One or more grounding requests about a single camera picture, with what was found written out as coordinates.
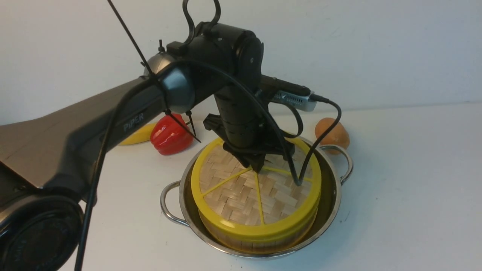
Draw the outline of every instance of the brown egg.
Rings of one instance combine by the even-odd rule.
[[[335,119],[324,118],[321,119],[315,127],[315,136],[318,138],[321,134],[333,124]],[[350,145],[350,136],[345,130],[343,125],[339,122],[331,132],[329,132],[326,137],[320,142],[320,145],[337,145],[344,149],[347,149]],[[336,150],[329,150],[330,154],[339,154]]]

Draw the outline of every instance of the robotic arm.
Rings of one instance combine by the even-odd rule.
[[[195,28],[191,20],[186,42],[160,42],[159,53],[143,63],[154,77],[146,68],[138,79],[47,116],[0,126],[0,270],[56,270],[71,256],[84,223],[78,202],[89,198],[110,118],[132,90],[137,94],[115,119],[107,151],[162,112],[185,113],[214,95],[219,115],[209,114],[204,127],[243,166],[261,170],[266,154],[290,158],[294,146],[269,125],[268,103],[312,111],[317,96],[262,75],[260,39],[217,23],[218,13]]]

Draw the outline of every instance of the red bell pepper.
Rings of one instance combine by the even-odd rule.
[[[173,117],[189,129],[181,115],[173,114]],[[156,126],[154,126],[150,136],[150,142],[162,155],[172,155],[182,152],[192,144],[193,139],[194,138],[170,116],[161,118]]]

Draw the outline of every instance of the yellow steamer lid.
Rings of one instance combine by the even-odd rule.
[[[309,151],[301,139],[293,161],[301,171]],[[295,245],[313,224],[321,195],[320,165],[313,155],[303,184],[293,182],[281,155],[266,155],[256,173],[223,149],[218,138],[200,153],[191,176],[199,215],[223,245],[249,253],[272,253]]]

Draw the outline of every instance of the stainless steel pot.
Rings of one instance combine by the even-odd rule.
[[[337,150],[340,153],[342,153],[347,159],[348,170],[341,178],[337,177],[338,175],[336,174],[335,167],[333,166],[331,160],[328,158],[326,153],[324,153],[323,151],[325,149]],[[208,245],[212,246],[213,248],[224,253],[228,253],[239,257],[246,257],[246,258],[273,258],[273,257],[285,256],[302,249],[303,247],[309,245],[310,243],[318,239],[318,237],[320,237],[326,231],[326,229],[331,225],[331,223],[335,219],[335,216],[340,207],[341,186],[345,183],[345,181],[348,179],[348,177],[351,175],[351,172],[353,171],[353,161],[345,149],[336,145],[321,146],[315,152],[315,155],[318,158],[318,161],[320,162],[320,167],[321,167],[322,195],[318,206],[318,213],[316,215],[315,222],[313,223],[313,226],[311,227],[310,231],[301,240],[301,242],[299,242],[297,245],[291,248],[278,251],[275,253],[270,253],[270,254],[248,254],[245,252],[233,250],[231,248],[225,247],[224,245],[218,243],[217,240],[214,239],[206,230],[206,228],[204,227],[204,224],[202,223],[199,217],[198,208],[194,202],[194,199],[191,193],[190,176],[191,176],[192,167],[194,166],[194,163],[201,151],[199,151],[194,156],[194,158],[187,166],[182,180],[168,185],[162,191],[162,194],[161,194],[162,212],[170,221],[177,223],[179,225],[190,227],[191,230],[197,236],[199,236],[199,238],[201,238],[203,241],[205,241]],[[173,214],[171,214],[171,212],[169,212],[166,206],[167,193],[176,187],[179,187],[179,204],[181,205],[181,212],[185,220],[180,219],[174,216]]]

